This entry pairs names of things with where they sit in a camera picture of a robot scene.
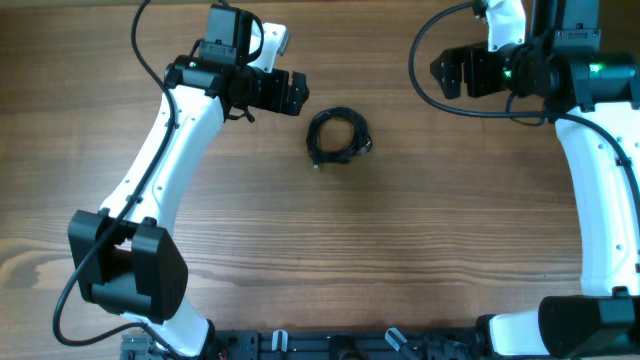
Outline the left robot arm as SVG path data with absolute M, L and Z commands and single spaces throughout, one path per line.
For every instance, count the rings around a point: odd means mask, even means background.
M 126 176 L 97 211 L 79 211 L 69 223 L 75 270 L 68 288 L 143 330 L 151 357 L 228 355 L 213 323 L 186 298 L 188 268 L 174 225 L 201 157 L 226 122 L 250 119 L 253 109 L 301 112 L 305 75 L 275 66 L 289 39 L 282 24 L 212 5 L 205 36 L 156 77 L 161 105 Z

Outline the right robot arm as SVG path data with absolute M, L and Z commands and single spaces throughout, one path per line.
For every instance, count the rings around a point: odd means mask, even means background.
M 639 68 L 604 53 L 595 1 L 470 1 L 485 42 L 445 50 L 430 70 L 447 99 L 501 91 L 540 97 L 539 111 L 505 109 L 552 125 L 570 168 L 582 274 L 575 296 L 479 319 L 474 353 L 493 359 L 575 359 L 639 350 Z

